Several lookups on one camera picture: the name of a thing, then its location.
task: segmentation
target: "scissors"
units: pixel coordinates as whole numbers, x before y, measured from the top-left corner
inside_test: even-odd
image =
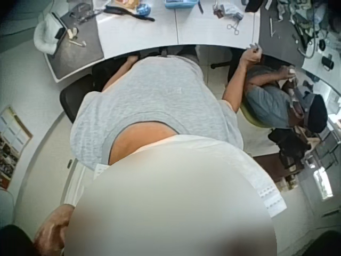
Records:
[[[236,21],[235,24],[233,24],[233,25],[228,24],[228,29],[234,29],[234,34],[235,34],[236,36],[239,35],[239,30],[237,29],[238,24],[239,24],[239,21]]]

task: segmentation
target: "forearm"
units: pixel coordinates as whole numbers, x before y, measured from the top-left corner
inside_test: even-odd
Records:
[[[223,100],[226,100],[232,106],[234,112],[238,111],[241,104],[246,72],[247,65],[243,62],[239,62],[238,67],[223,94]]]
[[[104,92],[107,88],[109,88],[114,82],[116,82],[119,78],[121,78],[125,73],[127,73],[133,64],[130,62],[126,61],[120,68],[119,70],[107,81],[105,86],[103,87],[102,92]]]
[[[254,76],[247,81],[248,84],[256,85],[256,86],[263,86],[265,84],[271,84],[281,80],[280,75],[277,72],[272,72],[264,75]]]

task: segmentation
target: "gray shirt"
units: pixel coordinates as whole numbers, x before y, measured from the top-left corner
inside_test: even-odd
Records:
[[[108,164],[116,137],[139,122],[243,148],[234,111],[216,100],[200,67],[182,57],[146,58],[104,92],[88,93],[71,129],[72,152],[89,168]]]
[[[266,66],[254,66],[248,70],[247,80],[254,76],[274,72]],[[277,82],[255,86],[248,93],[246,99],[253,114],[264,124],[274,128],[290,128],[288,108],[290,96],[282,91]]]

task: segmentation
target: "person in gray shirt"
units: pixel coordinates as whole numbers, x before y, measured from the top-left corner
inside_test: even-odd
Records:
[[[177,134],[213,138],[242,149],[236,112],[247,68],[260,61],[262,49],[252,46],[243,53],[222,100],[205,85],[194,47],[192,52],[140,61],[129,57],[102,92],[88,93],[71,129],[75,156],[95,169]]]
[[[252,114],[270,127],[289,129],[298,125],[320,133],[327,126],[328,119],[324,100],[314,93],[296,97],[294,91],[300,93],[294,90],[294,83],[289,80],[280,88],[279,80],[294,77],[287,66],[281,66],[279,70],[252,66],[247,71],[244,88],[246,103]]]

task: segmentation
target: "curved desk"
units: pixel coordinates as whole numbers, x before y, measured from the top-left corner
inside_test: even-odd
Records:
[[[95,9],[101,7],[97,3],[98,0],[87,1]],[[339,54],[327,48],[324,52],[315,52],[312,59],[304,58],[297,51],[298,45],[292,38],[292,34],[296,32],[289,23],[288,16],[285,16],[284,21],[276,22],[276,1],[273,1],[268,11],[262,6],[257,13],[245,13],[238,24],[239,35],[235,35],[233,29],[227,29],[228,24],[234,24],[233,20],[218,19],[213,15],[213,0],[201,0],[203,14],[197,6],[192,9],[169,10],[161,0],[146,2],[152,7],[150,17],[155,18],[155,22],[102,13],[95,19],[77,25],[79,40],[85,40],[87,47],[71,45],[65,38],[54,59],[46,56],[56,82],[105,59],[154,47],[202,44],[245,49],[249,44],[258,42],[264,54],[302,67],[341,92]],[[240,0],[231,2],[239,9],[245,9]],[[276,30],[273,37],[270,37],[269,17],[273,18]],[[65,14],[62,20],[68,27],[75,26],[69,13]],[[307,54],[311,51],[312,46],[309,45]],[[328,56],[328,53],[333,55],[335,62],[331,71],[326,71],[321,63],[322,56]]]

